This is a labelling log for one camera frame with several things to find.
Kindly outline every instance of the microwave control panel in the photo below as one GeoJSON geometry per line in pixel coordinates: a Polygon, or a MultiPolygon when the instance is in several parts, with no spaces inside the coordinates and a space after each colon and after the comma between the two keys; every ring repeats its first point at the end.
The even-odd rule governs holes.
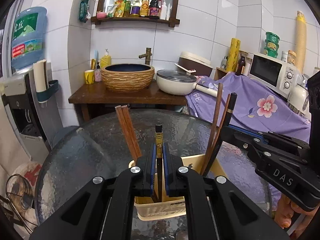
{"type": "Polygon", "coordinates": [[[282,77],[280,90],[289,95],[291,88],[297,84],[297,75],[297,69],[288,64],[285,74],[282,77]]]}

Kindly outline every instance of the pink bowl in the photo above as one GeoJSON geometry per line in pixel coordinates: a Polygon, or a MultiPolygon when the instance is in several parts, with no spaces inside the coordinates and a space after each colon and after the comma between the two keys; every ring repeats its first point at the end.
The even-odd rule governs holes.
{"type": "Polygon", "coordinates": [[[103,19],[107,16],[106,12],[97,12],[97,19],[103,19]]]}

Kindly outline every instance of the round glass table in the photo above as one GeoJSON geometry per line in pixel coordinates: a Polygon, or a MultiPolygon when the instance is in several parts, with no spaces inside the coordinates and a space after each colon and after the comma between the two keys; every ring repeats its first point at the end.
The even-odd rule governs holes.
{"type": "MultiPolygon", "coordinates": [[[[142,154],[155,141],[155,124],[163,125],[164,142],[170,153],[184,157],[204,154],[211,123],[190,115],[167,110],[137,109],[130,111],[142,154]]],[[[90,120],[65,136],[50,152],[36,184],[36,217],[43,223],[79,189],[95,176],[109,179],[128,168],[132,160],[116,113],[90,120]]],[[[262,210],[269,213],[271,193],[268,184],[254,172],[246,153],[223,143],[218,157],[230,181],[262,210]]],[[[174,239],[187,231],[187,218],[142,221],[134,208],[131,239],[174,239]]]]}

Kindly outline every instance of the microwave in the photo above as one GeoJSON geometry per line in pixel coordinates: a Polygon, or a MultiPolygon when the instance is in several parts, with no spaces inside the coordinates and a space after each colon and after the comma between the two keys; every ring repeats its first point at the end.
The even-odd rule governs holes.
{"type": "Polygon", "coordinates": [[[301,85],[303,82],[303,76],[297,67],[260,53],[253,54],[248,76],[285,99],[295,85],[301,85]]]}

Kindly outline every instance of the pink flower print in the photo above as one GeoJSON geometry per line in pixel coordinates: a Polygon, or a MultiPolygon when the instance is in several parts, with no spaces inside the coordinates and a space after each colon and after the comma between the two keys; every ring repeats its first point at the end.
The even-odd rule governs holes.
{"type": "Polygon", "coordinates": [[[257,102],[257,105],[260,107],[257,110],[257,114],[259,116],[265,116],[266,118],[270,118],[272,113],[275,113],[278,110],[278,106],[274,104],[275,98],[272,95],[269,95],[267,99],[261,98],[257,102]]]}

